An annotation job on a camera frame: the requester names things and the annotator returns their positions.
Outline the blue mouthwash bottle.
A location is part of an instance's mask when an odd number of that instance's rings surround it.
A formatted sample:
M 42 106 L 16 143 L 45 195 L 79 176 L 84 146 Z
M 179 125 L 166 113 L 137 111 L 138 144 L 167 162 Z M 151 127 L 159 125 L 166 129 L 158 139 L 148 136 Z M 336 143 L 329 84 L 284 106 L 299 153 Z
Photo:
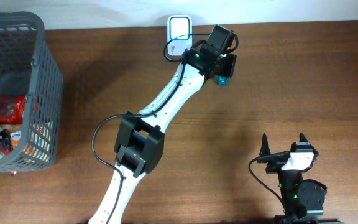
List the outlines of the blue mouthwash bottle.
M 226 86 L 229 82 L 229 77 L 218 76 L 217 83 L 219 86 Z

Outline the red candy bag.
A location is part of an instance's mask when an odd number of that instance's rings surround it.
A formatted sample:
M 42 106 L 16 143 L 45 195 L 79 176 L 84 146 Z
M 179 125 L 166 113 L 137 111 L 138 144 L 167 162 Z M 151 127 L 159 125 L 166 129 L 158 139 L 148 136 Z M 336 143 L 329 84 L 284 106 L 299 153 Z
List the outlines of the red candy bag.
M 0 124 L 22 124 L 25 96 L 0 95 Z

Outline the yellow snack bag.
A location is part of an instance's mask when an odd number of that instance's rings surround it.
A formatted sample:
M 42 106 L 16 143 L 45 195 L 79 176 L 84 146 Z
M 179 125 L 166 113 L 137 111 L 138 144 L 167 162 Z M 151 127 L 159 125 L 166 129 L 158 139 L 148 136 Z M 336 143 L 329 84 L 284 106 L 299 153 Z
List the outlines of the yellow snack bag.
M 0 159 L 8 156 L 19 144 L 21 124 L 0 124 Z

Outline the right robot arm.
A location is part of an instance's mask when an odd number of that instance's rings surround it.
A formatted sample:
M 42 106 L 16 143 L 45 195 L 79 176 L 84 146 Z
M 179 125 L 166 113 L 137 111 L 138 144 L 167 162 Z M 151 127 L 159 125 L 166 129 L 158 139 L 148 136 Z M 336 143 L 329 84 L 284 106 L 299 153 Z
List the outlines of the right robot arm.
M 300 133 L 299 141 L 294 142 L 290 150 L 278 153 L 270 151 L 267 135 L 262 135 L 259 156 L 252 162 L 265 164 L 266 173 L 278 175 L 280 194 L 256 178 L 282 204 L 283 214 L 275 215 L 272 223 L 341 223 L 338 219 L 320 219 L 324 213 L 323 204 L 328 188 L 317 180 L 303 178 L 303 174 L 313 167 L 318 156 L 319 152 L 303 133 Z

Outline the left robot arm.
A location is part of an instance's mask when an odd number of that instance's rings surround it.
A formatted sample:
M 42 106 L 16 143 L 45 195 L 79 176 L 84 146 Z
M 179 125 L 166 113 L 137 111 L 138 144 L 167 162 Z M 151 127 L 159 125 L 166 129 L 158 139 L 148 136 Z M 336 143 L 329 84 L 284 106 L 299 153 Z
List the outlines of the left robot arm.
M 103 120 L 120 119 L 114 145 L 116 158 L 110 164 L 97 160 L 113 169 L 108 189 L 89 223 L 120 223 L 124 211 L 139 182 L 159 163 L 164 148 L 165 132 L 185 102 L 204 84 L 221 76 L 230 78 L 234 73 L 238 48 L 234 31 L 215 25 L 206 40 L 199 40 L 185 49 L 179 58 L 165 59 L 177 63 L 177 70 L 157 97 L 138 113 L 126 112 Z

